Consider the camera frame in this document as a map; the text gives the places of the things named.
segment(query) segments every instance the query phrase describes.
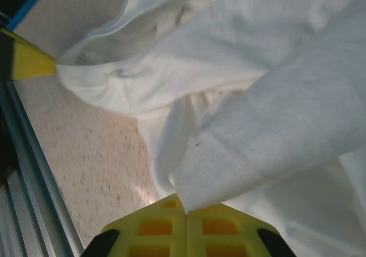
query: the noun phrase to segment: white towel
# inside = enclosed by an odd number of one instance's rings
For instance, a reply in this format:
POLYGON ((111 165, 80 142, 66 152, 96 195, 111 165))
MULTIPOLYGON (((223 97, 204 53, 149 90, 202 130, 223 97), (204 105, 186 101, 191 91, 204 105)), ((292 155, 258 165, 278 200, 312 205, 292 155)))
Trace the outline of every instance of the white towel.
POLYGON ((227 203, 298 256, 366 256, 357 159, 309 168, 366 143, 366 1, 342 12, 352 1, 126 0, 57 69, 138 119, 161 196, 189 211, 244 194, 227 203))

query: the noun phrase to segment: crumpled cloth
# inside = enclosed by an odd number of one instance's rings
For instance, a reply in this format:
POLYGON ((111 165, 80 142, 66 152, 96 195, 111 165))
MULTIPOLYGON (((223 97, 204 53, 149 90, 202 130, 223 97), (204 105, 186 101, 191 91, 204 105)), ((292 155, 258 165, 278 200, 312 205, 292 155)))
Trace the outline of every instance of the crumpled cloth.
POLYGON ((298 256, 366 256, 366 0, 354 1, 126 0, 58 75, 137 118, 162 197, 177 191, 190 211, 237 196, 226 203, 298 256))

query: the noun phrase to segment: beige tile floor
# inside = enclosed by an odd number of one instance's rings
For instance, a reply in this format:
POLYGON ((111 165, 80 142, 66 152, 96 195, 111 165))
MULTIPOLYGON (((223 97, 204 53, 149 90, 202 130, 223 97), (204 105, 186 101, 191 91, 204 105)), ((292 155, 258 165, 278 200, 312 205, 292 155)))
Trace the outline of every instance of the beige tile floor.
MULTIPOLYGON (((113 18, 123 0, 40 0, 15 30, 53 56, 113 18)), ((82 103, 57 78, 16 83, 85 244, 157 199, 136 122, 82 103)))

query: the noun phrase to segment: blue edge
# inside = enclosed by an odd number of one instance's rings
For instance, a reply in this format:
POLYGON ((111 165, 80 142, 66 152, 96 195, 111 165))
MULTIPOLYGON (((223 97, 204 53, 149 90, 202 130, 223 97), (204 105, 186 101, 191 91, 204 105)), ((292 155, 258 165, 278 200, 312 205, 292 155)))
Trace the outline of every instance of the blue edge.
POLYGON ((15 14, 14 18, 10 20, 10 22, 5 26, 6 29, 13 31, 16 26, 23 20, 23 18, 27 15, 27 13, 31 10, 31 8, 35 5, 38 0, 27 0, 23 4, 23 6, 18 10, 15 14))

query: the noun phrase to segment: white fabric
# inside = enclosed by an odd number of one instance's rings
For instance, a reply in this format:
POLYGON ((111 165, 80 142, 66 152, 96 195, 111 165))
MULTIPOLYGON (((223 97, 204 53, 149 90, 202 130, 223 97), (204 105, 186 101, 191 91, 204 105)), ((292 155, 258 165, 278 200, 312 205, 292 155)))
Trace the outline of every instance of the white fabric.
POLYGON ((366 256, 364 148, 324 164, 366 144, 366 0, 340 13, 352 1, 126 0, 57 69, 138 119, 162 197, 190 211, 238 196, 298 256, 366 256))

